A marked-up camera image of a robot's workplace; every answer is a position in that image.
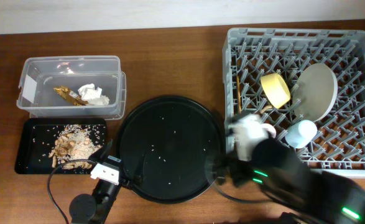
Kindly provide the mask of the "pink cup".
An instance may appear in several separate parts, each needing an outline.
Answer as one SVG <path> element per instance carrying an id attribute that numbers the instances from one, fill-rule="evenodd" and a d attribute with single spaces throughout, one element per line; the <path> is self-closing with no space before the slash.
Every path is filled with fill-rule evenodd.
<path id="1" fill-rule="evenodd" d="M 261 124 L 262 128 L 265 129 L 269 135 L 272 137 L 272 138 L 275 138 L 276 135 L 277 135 L 277 131 L 275 130 L 275 128 L 273 127 L 273 125 L 271 124 L 268 124 L 268 123 L 263 123 Z"/>

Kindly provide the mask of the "blue cup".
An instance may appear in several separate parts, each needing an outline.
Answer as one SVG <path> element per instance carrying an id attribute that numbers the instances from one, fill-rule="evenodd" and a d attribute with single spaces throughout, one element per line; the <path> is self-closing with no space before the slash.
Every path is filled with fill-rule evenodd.
<path id="1" fill-rule="evenodd" d="M 302 120 L 288 128 L 285 140 L 296 149 L 305 147 L 317 134 L 316 124 L 310 120 Z"/>

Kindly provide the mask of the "round black tray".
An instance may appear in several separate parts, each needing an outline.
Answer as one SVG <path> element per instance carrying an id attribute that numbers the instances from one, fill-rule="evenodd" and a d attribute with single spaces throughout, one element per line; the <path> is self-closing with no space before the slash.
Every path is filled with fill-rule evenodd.
<path id="1" fill-rule="evenodd" d="M 209 156 L 225 152 L 223 129 L 210 110 L 182 96 L 161 96 L 134 108 L 117 136 L 116 155 L 132 176 L 145 156 L 138 196 L 157 203 L 189 201 L 205 192 Z"/>

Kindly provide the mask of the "white napkin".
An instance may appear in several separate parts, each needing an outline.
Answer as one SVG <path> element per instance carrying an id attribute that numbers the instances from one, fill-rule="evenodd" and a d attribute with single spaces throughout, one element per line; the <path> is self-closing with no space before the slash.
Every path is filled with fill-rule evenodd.
<path id="1" fill-rule="evenodd" d="M 106 106 L 109 105 L 109 98 L 102 94 L 100 87 L 95 87 L 93 83 L 83 85 L 78 89 L 78 94 L 83 101 L 88 102 L 91 106 Z"/>

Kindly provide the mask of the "wooden chopstick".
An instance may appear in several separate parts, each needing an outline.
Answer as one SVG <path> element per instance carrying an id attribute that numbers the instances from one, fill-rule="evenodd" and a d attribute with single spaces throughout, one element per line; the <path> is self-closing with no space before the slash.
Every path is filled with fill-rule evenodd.
<path id="1" fill-rule="evenodd" d="M 240 88 L 240 78 L 239 75 L 236 75 L 236 91 L 238 96 L 238 113 L 240 114 L 242 111 L 242 103 L 241 103 L 241 88 Z"/>

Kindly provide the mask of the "brown snack wrapper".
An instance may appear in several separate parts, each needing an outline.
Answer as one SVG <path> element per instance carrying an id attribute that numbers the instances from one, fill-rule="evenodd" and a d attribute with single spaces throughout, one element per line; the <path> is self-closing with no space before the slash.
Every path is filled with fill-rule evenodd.
<path id="1" fill-rule="evenodd" d="M 53 89 L 64 100 L 75 106 L 86 106 L 88 104 L 87 101 L 82 100 L 79 94 L 75 93 L 73 90 L 69 89 L 66 86 L 57 86 L 54 87 Z"/>

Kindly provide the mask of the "yellow bowl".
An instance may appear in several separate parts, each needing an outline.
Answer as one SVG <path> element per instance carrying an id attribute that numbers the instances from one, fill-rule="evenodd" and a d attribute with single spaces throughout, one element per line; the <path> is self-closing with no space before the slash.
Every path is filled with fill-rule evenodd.
<path id="1" fill-rule="evenodd" d="M 278 73 L 272 73 L 260 78 L 262 89 L 274 108 L 281 108 L 290 101 L 290 90 Z"/>

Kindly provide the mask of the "grey plate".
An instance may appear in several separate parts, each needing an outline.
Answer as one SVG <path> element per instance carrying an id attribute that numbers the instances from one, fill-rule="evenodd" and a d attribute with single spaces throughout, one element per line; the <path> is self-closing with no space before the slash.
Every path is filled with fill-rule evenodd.
<path id="1" fill-rule="evenodd" d="M 292 100 L 298 103 L 293 113 L 310 121 L 323 119 L 335 104 L 338 84 L 334 72 L 323 63 L 306 68 L 299 76 Z"/>

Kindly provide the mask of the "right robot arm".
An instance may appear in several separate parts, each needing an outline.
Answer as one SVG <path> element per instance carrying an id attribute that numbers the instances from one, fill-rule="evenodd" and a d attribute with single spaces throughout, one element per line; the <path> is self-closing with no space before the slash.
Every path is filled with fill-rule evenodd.
<path id="1" fill-rule="evenodd" d="M 297 212 L 284 213 L 280 222 L 365 223 L 365 190 L 351 179 L 331 172 L 314 172 L 291 149 L 273 138 L 261 141 L 250 161 L 236 152 L 209 156 L 205 175 L 214 188 L 228 175 L 235 187 L 258 184 L 267 202 Z"/>

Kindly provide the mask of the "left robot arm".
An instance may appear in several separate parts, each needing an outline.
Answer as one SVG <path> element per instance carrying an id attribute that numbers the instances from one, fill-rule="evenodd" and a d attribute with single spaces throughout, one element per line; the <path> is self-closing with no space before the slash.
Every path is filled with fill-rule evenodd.
<path id="1" fill-rule="evenodd" d="M 92 194 L 80 194 L 72 200 L 69 206 L 72 223 L 104 223 L 120 189 L 131 190 L 142 184 L 146 157 L 141 157 L 133 175 L 128 176 L 123 161 L 109 154 L 112 143 L 109 141 L 89 156 L 88 161 L 94 163 L 91 178 L 99 181 Z"/>

